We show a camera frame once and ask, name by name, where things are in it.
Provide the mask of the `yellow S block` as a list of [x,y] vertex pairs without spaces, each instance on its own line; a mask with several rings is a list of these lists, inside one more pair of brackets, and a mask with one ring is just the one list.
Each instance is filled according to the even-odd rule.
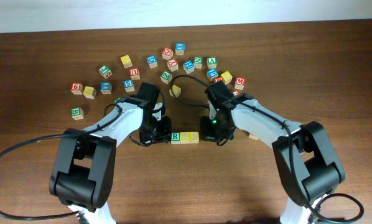
[[198,144],[199,143],[199,132],[189,132],[189,142],[190,144]]
[[190,133],[189,132],[180,132],[180,143],[189,144],[190,143]]

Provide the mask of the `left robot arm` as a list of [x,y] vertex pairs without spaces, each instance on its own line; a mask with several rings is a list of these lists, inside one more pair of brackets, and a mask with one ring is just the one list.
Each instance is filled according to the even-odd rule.
[[49,192],[76,213],[80,223],[114,223],[108,206],[117,147],[134,131],[136,144],[169,142],[171,121],[158,103],[159,88],[142,83],[133,96],[113,104],[104,118],[83,130],[67,129],[60,140]]

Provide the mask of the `green R block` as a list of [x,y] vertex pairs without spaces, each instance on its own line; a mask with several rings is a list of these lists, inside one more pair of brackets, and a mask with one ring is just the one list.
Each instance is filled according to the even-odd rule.
[[172,144],[180,144],[180,132],[171,133],[170,141]]

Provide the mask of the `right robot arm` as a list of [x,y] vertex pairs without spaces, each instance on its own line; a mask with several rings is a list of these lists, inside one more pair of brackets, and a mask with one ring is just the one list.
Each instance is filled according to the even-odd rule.
[[209,116],[202,119],[202,137],[218,144],[236,129],[255,135],[273,150],[281,184],[288,196],[277,223],[335,223],[320,214],[320,206],[335,196],[345,170],[325,128],[301,124],[263,107],[253,96],[235,96],[223,82],[207,87]]

